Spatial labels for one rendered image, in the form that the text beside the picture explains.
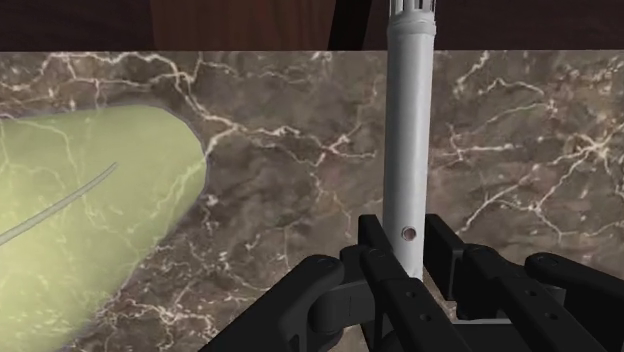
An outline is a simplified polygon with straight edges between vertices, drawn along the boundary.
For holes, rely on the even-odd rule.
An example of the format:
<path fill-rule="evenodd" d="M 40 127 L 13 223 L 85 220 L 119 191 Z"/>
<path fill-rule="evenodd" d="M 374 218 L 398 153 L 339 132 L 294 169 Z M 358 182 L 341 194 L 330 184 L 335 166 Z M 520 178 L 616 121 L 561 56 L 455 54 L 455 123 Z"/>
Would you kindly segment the translucent green glass dish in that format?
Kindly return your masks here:
<path fill-rule="evenodd" d="M 0 352 L 56 352 L 198 198 L 196 134 L 146 105 L 0 119 Z"/>

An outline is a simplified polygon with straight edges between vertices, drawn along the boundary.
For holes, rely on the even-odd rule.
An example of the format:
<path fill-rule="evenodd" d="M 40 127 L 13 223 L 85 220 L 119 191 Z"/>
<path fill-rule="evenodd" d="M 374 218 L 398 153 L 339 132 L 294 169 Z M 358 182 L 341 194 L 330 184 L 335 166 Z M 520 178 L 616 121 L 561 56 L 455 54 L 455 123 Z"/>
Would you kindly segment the white cylindrical kitchen tool handle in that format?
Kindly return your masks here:
<path fill-rule="evenodd" d="M 389 0 L 382 225 L 407 274 L 423 276 L 436 0 Z"/>

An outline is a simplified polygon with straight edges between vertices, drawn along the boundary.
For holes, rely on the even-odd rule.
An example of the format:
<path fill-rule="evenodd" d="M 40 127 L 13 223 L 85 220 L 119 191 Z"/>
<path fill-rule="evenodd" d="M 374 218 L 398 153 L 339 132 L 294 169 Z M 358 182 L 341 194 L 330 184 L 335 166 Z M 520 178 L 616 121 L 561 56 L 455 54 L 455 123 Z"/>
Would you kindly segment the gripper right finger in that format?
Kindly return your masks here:
<path fill-rule="evenodd" d="M 424 265 L 471 320 L 503 312 L 532 352 L 624 352 L 624 280 L 540 252 L 514 264 L 425 217 Z"/>

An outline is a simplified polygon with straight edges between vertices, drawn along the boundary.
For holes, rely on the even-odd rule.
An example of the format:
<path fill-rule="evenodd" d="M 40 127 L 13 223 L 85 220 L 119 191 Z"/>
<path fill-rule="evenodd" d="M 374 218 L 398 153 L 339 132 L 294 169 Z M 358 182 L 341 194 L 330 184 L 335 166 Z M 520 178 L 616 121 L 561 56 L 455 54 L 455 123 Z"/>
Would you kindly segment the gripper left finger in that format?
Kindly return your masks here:
<path fill-rule="evenodd" d="M 374 215 L 356 245 L 303 259 L 198 352 L 330 352 L 355 325 L 369 352 L 472 352 Z"/>

